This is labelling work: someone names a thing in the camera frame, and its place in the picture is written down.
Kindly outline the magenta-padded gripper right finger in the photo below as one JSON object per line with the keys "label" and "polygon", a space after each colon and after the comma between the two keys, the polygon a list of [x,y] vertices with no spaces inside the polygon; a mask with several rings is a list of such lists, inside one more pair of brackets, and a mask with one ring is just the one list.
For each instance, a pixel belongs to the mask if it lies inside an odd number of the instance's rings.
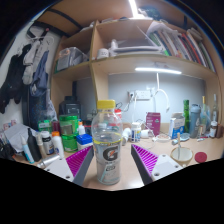
{"label": "magenta-padded gripper right finger", "polygon": [[131,155],[145,185],[182,169],[182,166],[167,154],[156,155],[138,145],[131,145]]}

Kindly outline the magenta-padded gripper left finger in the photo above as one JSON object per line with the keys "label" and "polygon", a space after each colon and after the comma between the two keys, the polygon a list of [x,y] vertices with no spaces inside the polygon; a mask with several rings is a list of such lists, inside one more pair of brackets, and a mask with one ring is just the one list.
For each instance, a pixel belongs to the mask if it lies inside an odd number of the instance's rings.
{"label": "magenta-padded gripper left finger", "polygon": [[68,158],[57,159],[45,171],[81,186],[93,156],[93,147],[89,146]]}

